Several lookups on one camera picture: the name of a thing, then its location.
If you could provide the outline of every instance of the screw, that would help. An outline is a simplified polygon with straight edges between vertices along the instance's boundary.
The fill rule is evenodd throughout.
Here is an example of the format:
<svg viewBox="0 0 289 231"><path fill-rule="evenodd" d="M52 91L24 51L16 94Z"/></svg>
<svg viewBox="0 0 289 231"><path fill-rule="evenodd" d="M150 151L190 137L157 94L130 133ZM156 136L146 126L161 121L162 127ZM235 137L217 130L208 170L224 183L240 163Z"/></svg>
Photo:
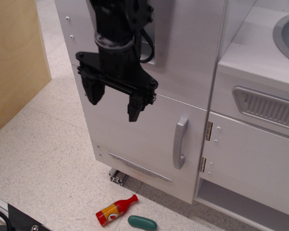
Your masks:
<svg viewBox="0 0 289 231"><path fill-rule="evenodd" d="M38 231L39 227L37 225L32 226L31 231Z"/></svg>

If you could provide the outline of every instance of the toy bottle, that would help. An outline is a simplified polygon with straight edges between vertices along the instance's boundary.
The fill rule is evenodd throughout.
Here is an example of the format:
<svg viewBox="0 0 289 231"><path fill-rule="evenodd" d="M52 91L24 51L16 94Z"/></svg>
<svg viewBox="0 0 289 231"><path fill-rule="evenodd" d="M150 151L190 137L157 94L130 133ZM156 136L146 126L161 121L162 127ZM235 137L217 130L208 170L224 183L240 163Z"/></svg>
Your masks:
<svg viewBox="0 0 289 231"><path fill-rule="evenodd" d="M116 201L109 207L97 212L97 219L99 220L101 225L104 226L105 224L114 220L120 215L123 215L128 210L129 206L136 201L138 201L138 198L135 194L130 199Z"/></svg>

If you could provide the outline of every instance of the wooden board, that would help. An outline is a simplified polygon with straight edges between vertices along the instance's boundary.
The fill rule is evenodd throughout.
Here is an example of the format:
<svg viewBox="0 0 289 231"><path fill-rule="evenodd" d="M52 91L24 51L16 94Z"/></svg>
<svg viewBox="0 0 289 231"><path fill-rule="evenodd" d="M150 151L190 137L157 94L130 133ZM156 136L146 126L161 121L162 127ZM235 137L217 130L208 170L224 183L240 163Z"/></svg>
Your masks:
<svg viewBox="0 0 289 231"><path fill-rule="evenodd" d="M50 79L34 0L0 0L0 129Z"/></svg>

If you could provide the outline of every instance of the sink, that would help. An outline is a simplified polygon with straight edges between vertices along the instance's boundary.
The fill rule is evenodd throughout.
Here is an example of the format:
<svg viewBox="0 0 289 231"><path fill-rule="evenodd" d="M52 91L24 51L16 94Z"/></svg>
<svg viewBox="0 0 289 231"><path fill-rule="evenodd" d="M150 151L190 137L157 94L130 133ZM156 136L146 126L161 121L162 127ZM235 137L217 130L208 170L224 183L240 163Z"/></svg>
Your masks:
<svg viewBox="0 0 289 231"><path fill-rule="evenodd" d="M289 58L289 15L276 23L273 30L273 38L280 51Z"/></svg>

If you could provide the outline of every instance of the metal bracket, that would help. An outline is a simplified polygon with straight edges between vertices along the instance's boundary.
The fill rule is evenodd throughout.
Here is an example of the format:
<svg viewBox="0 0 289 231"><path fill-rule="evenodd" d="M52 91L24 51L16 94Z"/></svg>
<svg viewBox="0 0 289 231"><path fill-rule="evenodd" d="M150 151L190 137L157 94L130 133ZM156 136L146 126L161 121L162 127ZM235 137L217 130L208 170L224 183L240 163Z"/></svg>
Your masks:
<svg viewBox="0 0 289 231"><path fill-rule="evenodd" d="M120 186L123 186L124 183L126 182L127 178L129 177L125 173L120 172L114 168L112 168L108 174L110 176L110 181L112 181L112 182L114 182Z"/></svg>
<svg viewBox="0 0 289 231"><path fill-rule="evenodd" d="M200 172L204 172L204 168L206 166L206 161L207 159L206 158L202 158L202 162L201 162L201 169L200 169Z"/></svg>
<svg viewBox="0 0 289 231"><path fill-rule="evenodd" d="M211 132L212 132L212 122L208 122L208 128L207 128L207 134L206 134L206 141L209 141L211 138Z"/></svg>

